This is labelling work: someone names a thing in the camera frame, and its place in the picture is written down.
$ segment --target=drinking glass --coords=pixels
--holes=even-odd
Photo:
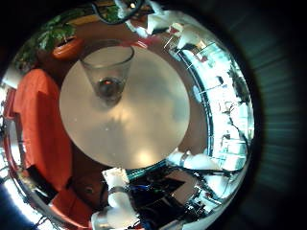
[[[133,48],[121,40],[100,39],[85,45],[81,64],[105,105],[114,106],[122,98],[133,56]]]

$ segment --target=white table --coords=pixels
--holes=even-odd
[[[188,128],[190,104],[176,70],[155,53],[135,56],[121,101],[105,108],[79,62],[60,91],[64,127],[87,156],[110,167],[139,169],[163,160]]]

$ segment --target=orange chair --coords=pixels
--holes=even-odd
[[[43,70],[32,70],[18,84],[12,109],[20,118],[26,167],[35,166],[57,191],[51,209],[76,227],[88,228],[93,210],[67,188],[72,150],[59,115],[58,86]]]
[[[61,190],[50,203],[51,209],[67,222],[89,229],[89,222],[93,210],[90,209],[71,189]]]

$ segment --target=floor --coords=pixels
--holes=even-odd
[[[77,36],[83,38],[85,42],[95,38],[117,38],[122,40],[136,40],[137,36],[131,33],[126,26],[108,26],[101,22],[90,22],[79,25],[77,27]],[[194,100],[191,88],[194,85],[191,76],[189,76],[186,68],[177,60],[169,56],[168,52],[163,49],[163,44],[154,43],[149,47],[149,50],[159,54],[168,61],[178,72],[183,80],[189,94],[190,100],[190,123],[187,132],[178,146],[179,150],[190,150],[196,154],[203,152],[206,147],[206,122],[204,111],[201,106]],[[38,54],[39,63],[50,76],[54,78],[59,87],[75,61],[59,61],[51,57],[49,54],[40,52]],[[102,171],[109,167],[100,164],[78,149],[72,143],[73,149],[73,177],[72,186],[76,193],[93,209],[101,210],[103,203],[106,203],[106,194],[102,196],[102,190],[105,186],[103,183]],[[192,193],[193,184],[195,181],[186,177],[179,172],[174,172],[170,175],[173,178],[178,178],[186,181],[176,192],[177,199],[184,202],[186,197]]]

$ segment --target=potted plant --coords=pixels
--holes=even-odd
[[[23,73],[37,67],[38,51],[50,52],[53,57],[69,60],[78,57],[83,40],[76,37],[76,28],[69,21],[83,16],[81,9],[66,11],[45,23],[21,47],[13,64]]]

